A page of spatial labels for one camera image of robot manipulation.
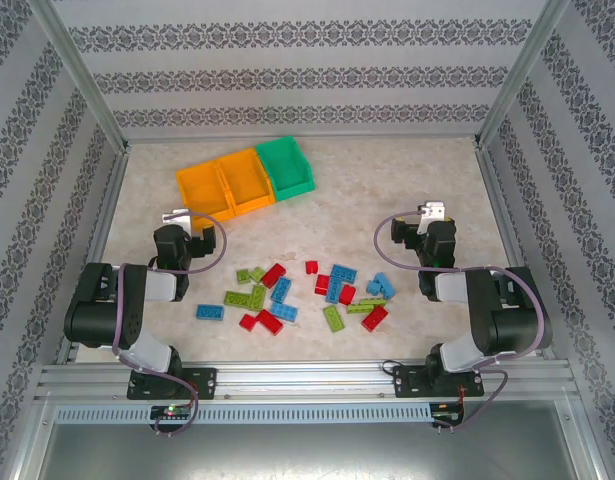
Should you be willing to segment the green plastic bin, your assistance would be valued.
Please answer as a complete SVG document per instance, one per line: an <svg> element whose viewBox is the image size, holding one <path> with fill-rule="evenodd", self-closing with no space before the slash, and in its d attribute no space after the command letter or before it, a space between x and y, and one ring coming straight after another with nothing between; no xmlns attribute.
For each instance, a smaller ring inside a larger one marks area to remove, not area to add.
<svg viewBox="0 0 615 480"><path fill-rule="evenodd" d="M311 165L293 137L260 143L254 149L269 176L277 202L315 189Z"/></svg>

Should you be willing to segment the left controller board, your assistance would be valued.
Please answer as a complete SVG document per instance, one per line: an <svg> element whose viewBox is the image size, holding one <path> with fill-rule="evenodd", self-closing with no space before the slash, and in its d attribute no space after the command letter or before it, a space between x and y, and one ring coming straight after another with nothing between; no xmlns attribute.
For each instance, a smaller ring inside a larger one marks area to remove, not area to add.
<svg viewBox="0 0 615 480"><path fill-rule="evenodd" d="M151 421L187 421L191 415L191 408L184 405L152 406Z"/></svg>

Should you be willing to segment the wide aluminium base extrusion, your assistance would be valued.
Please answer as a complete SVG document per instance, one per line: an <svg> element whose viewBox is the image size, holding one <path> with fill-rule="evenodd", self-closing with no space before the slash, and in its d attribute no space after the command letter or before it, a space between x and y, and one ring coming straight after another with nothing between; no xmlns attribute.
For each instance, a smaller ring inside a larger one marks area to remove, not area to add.
<svg viewBox="0 0 615 480"><path fill-rule="evenodd" d="M195 363L214 368L216 403L359 403L396 402L394 362L216 362ZM580 390L569 363L525 357L481 371L486 395L508 381L500 401L578 399ZM127 401L130 369L113 363L49 365L41 370L35 401L55 404L120 404Z"/></svg>

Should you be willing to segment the grey metal panel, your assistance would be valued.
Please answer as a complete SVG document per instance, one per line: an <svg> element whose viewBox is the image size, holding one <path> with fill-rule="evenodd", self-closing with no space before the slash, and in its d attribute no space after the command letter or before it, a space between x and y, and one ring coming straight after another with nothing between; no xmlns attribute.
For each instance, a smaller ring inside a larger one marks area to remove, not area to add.
<svg viewBox="0 0 615 480"><path fill-rule="evenodd" d="M25 480L583 480L554 415L422 424L211 425L160 439L141 425L57 425Z"/></svg>

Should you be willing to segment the right aluminium side rail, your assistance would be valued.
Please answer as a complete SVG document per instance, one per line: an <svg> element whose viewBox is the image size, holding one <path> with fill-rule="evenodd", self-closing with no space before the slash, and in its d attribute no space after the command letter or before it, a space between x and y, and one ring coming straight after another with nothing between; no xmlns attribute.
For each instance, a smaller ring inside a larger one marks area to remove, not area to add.
<svg viewBox="0 0 615 480"><path fill-rule="evenodd" d="M506 259L510 267L526 267L526 260L523 256L519 241L516 238L511 214L508 212L502 189L499 185L498 177L492 165L489 154L479 147L475 148L476 160L484 181L485 189L492 207L493 215L503 244ZM553 340L553 328L549 315L544 308L544 302L539 292L536 292L541 304L542 316L544 320L543 334L537 346L528 353L529 356L543 356L545 350L549 349Z"/></svg>

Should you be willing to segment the aluminium side rail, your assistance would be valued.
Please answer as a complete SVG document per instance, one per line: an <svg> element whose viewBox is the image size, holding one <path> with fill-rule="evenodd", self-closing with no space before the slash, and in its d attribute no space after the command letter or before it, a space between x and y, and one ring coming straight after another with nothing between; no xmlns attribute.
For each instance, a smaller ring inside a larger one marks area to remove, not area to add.
<svg viewBox="0 0 615 480"><path fill-rule="evenodd" d="M53 294L52 312L47 317L47 364L69 361L71 343L63 333L65 314L85 264L102 259L129 153L130 149L125 148L114 157L100 160L95 176L70 200L59 235L66 263L59 272L60 283Z"/></svg>
<svg viewBox="0 0 615 480"><path fill-rule="evenodd" d="M503 244L506 259L510 267L526 267L526 260L523 256L519 241L516 238L511 214L508 212L502 189L499 185L498 177L492 165L489 154L479 147L475 148L476 160L484 181L485 189L492 207L493 215ZM553 340L553 328L549 315L544 308L544 302L539 292L536 292L541 304L542 316L544 320L543 334L537 346L528 353L529 356L543 356L545 350L549 349Z"/></svg>

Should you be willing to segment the left aluminium side rail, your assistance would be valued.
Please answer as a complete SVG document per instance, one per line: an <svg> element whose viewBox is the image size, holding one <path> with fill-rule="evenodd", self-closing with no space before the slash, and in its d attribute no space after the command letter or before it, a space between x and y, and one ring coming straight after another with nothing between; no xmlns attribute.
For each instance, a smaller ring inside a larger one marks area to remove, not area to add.
<svg viewBox="0 0 615 480"><path fill-rule="evenodd" d="M53 294L52 312L47 317L47 364L69 361L71 343L63 333L65 314L85 264L102 259L129 153L130 149L125 148L114 157L100 160L95 176L70 200L59 235L66 263L59 272L60 283Z"/></svg>

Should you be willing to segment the aluminium rail at wall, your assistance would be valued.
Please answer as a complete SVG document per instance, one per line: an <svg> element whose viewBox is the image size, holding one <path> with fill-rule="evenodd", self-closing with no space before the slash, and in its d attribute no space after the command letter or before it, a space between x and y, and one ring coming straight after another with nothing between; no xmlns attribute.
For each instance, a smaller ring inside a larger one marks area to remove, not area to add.
<svg viewBox="0 0 615 480"><path fill-rule="evenodd" d="M127 145L155 145L155 144L182 144L182 143L201 143L201 142L226 142L226 141L252 141L263 142L271 141L277 138L291 136L297 140L304 139L422 139L422 140L445 140L445 139L468 139L472 143L476 143L478 136L476 134L465 133L441 133L441 134L414 134L414 133L320 133L320 134L298 134L287 133L279 135L223 135L223 136L187 136L187 137L153 137L153 138L138 138L127 139Z"/></svg>

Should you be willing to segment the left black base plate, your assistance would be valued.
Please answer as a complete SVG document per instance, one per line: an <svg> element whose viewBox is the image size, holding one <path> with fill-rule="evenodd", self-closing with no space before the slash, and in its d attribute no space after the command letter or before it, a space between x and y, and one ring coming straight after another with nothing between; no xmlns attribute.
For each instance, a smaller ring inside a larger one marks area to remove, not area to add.
<svg viewBox="0 0 615 480"><path fill-rule="evenodd" d="M214 368L184 368L182 380L191 385L200 400L215 395L217 371ZM190 390L178 382L132 371L126 396L129 400L190 400Z"/></svg>

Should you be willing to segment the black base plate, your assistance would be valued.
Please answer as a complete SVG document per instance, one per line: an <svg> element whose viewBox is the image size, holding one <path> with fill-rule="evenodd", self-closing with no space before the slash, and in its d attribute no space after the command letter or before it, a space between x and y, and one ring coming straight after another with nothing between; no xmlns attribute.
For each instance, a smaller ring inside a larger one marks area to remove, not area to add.
<svg viewBox="0 0 615 480"><path fill-rule="evenodd" d="M422 365L397 365L393 383L397 398L449 398L460 392L468 398L484 396L482 379L473 371L434 373Z"/></svg>
<svg viewBox="0 0 615 480"><path fill-rule="evenodd" d="M182 380L191 385L200 400L215 395L217 371L214 368L184 368ZM132 371L126 396L129 400L190 400L190 390L178 382Z"/></svg>

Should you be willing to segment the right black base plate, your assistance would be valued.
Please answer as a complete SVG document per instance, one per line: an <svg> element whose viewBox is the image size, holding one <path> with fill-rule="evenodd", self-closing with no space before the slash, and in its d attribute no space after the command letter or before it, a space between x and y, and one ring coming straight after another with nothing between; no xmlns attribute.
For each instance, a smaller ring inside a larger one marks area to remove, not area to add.
<svg viewBox="0 0 615 480"><path fill-rule="evenodd" d="M422 365L397 365L393 383L397 398L449 398L460 392L468 398L484 396L482 379L473 371L434 373Z"/></svg>

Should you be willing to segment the right aluminium frame post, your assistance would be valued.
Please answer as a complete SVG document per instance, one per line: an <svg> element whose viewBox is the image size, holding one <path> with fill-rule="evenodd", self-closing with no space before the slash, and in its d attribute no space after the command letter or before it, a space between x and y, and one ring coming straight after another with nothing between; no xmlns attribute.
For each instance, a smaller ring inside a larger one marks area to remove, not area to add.
<svg viewBox="0 0 615 480"><path fill-rule="evenodd" d="M500 92L496 96L485 120L475 136L478 150L487 147L495 136L516 95L528 77L540 52L560 21L571 0L546 0L536 22L528 34L518 57L514 61Z"/></svg>

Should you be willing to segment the aluminium frame post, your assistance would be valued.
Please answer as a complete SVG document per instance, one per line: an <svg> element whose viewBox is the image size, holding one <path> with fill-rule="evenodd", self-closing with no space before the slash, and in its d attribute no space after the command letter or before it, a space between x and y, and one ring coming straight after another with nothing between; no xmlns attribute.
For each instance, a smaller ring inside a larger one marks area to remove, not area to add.
<svg viewBox="0 0 615 480"><path fill-rule="evenodd" d="M496 96L485 120L475 136L478 150L487 147L495 136L516 95L528 77L540 52L560 21L571 0L546 0L536 22L528 34L518 57L514 61L500 92Z"/></svg>
<svg viewBox="0 0 615 480"><path fill-rule="evenodd" d="M125 152L128 141L87 67L52 0L26 0L80 90L94 118L116 152Z"/></svg>

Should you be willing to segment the left aluminium frame post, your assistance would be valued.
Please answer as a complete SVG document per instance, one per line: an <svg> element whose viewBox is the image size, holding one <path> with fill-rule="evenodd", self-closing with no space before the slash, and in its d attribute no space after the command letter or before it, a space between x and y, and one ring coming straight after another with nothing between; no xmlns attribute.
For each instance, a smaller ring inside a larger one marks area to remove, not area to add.
<svg viewBox="0 0 615 480"><path fill-rule="evenodd" d="M80 90L94 118L116 152L125 152L128 141L87 67L52 0L26 0Z"/></svg>

